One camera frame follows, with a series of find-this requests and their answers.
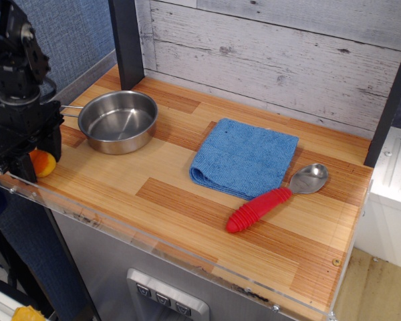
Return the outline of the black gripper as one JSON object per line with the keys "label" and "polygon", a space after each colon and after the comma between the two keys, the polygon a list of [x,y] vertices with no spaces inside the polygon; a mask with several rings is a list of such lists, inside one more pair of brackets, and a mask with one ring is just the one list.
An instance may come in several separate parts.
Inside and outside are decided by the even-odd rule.
{"label": "black gripper", "polygon": [[9,167],[12,175],[36,183],[29,152],[38,148],[59,162],[63,123],[60,108],[57,100],[41,103],[39,95],[30,99],[0,96],[0,167]]}

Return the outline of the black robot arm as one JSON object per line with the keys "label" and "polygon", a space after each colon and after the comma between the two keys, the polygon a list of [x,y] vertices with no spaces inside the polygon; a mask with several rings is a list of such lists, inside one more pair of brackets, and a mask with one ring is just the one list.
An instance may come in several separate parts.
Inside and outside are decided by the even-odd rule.
{"label": "black robot arm", "polygon": [[14,1],[0,1],[0,170],[32,183],[31,151],[61,157],[61,104],[40,90],[49,70],[27,15]]}

